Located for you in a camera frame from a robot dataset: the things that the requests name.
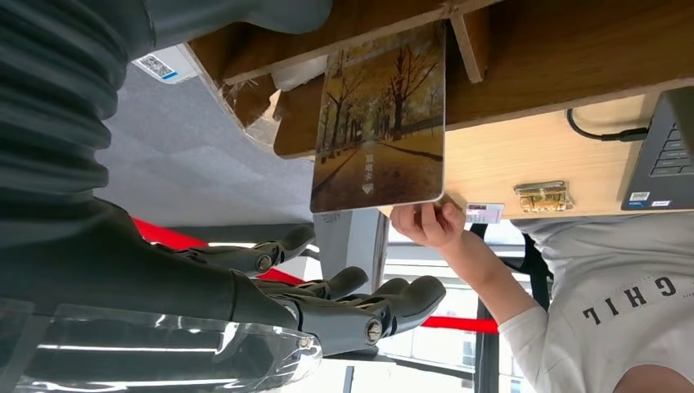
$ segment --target robotic hand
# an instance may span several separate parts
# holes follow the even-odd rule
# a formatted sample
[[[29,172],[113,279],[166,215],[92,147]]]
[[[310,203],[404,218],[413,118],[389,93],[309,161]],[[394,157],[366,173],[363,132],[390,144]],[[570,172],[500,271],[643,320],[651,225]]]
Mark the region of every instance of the robotic hand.
[[[314,238],[311,227],[300,225],[279,241],[261,242],[252,248],[195,247],[172,252],[254,276],[301,255]],[[264,280],[253,283],[291,312],[298,330],[318,338],[324,355],[363,350],[382,337],[419,326],[446,293],[439,280],[425,276],[411,284],[403,279],[390,280],[372,295],[352,295],[367,280],[363,270],[351,266],[328,280],[299,285]]]

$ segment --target gray carpet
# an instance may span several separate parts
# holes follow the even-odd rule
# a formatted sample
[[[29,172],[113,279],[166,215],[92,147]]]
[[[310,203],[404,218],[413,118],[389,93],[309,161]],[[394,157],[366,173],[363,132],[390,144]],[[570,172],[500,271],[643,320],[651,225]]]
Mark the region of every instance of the gray carpet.
[[[134,66],[106,121],[101,198],[163,226],[309,222],[313,164],[253,145],[200,79],[163,84]]]

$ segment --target transparent plastic cover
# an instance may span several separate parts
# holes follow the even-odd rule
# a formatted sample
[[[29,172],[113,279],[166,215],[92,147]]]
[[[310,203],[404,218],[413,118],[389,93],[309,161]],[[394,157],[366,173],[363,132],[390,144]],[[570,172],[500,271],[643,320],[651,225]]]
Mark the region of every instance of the transparent plastic cover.
[[[0,391],[266,391],[299,381],[318,340],[255,323],[0,299]]]

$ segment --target black robotic arm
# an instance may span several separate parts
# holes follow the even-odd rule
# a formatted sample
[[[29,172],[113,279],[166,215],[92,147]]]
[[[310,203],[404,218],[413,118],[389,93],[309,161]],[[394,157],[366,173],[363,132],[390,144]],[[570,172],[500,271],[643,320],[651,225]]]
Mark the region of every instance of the black robotic arm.
[[[227,344],[238,350],[217,354],[212,349],[213,359],[221,362],[218,368],[199,361],[199,354],[176,353],[207,366],[201,373],[212,369],[217,377],[262,377],[276,365],[273,354],[285,352],[251,334],[259,325],[288,337],[310,333],[289,340],[294,342],[290,347],[317,337],[329,355],[373,346],[433,312],[444,289],[432,278],[386,284],[374,295],[346,298],[363,280],[354,269],[342,278],[297,287],[251,280],[234,266],[255,275],[283,256],[286,260],[294,249],[270,242],[252,251],[222,250],[241,252],[237,262],[232,258],[227,265],[228,255],[221,251],[179,255],[143,241],[124,210],[92,194],[108,183],[94,152],[110,143],[101,121],[116,111],[116,91],[131,60],[239,20],[302,33],[316,29],[329,11],[329,0],[0,2],[0,391],[59,391],[54,382],[36,385],[42,377],[47,382],[51,370],[57,370],[53,381],[66,383],[116,378],[93,391],[175,389],[138,382],[152,373],[150,382],[188,375],[176,367],[185,362],[171,358],[170,348],[132,348],[131,342],[150,337],[148,328],[162,332],[160,318],[178,323],[165,330],[170,334],[162,344],[167,345],[181,335],[218,340],[219,326],[234,327],[235,341]],[[216,265],[202,264],[205,259]],[[85,310],[95,319],[81,314]],[[128,322],[123,313],[155,316],[155,321]],[[101,317],[107,314],[123,318]],[[214,325],[206,335],[198,327],[183,328],[189,319],[226,325]],[[81,331],[83,323],[97,326],[97,334]],[[244,329],[249,329],[245,336]],[[129,347],[108,345],[113,342]],[[72,343],[73,352],[65,352],[66,343]],[[84,348],[91,357],[85,358]],[[67,357],[56,357],[56,350]],[[287,354],[288,359],[296,356]],[[223,362],[225,355],[232,368]],[[145,364],[157,367],[148,372]],[[136,380],[127,384],[127,377]],[[269,388],[289,379],[263,381],[262,387]],[[234,383],[224,384],[234,390]]]

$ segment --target barcode sticker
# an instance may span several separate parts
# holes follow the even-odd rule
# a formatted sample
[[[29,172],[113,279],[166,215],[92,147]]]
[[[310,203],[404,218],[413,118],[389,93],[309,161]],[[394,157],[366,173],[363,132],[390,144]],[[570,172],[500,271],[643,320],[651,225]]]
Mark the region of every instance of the barcode sticker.
[[[468,203],[465,222],[472,224],[498,224],[503,216],[503,203]]]
[[[648,197],[651,195],[650,192],[632,192],[629,197],[630,201],[648,201]]]
[[[145,57],[140,57],[137,62],[142,64],[145,68],[151,71],[152,74],[162,78],[169,79],[178,75],[178,72],[169,68],[164,62],[157,56],[149,54]]]

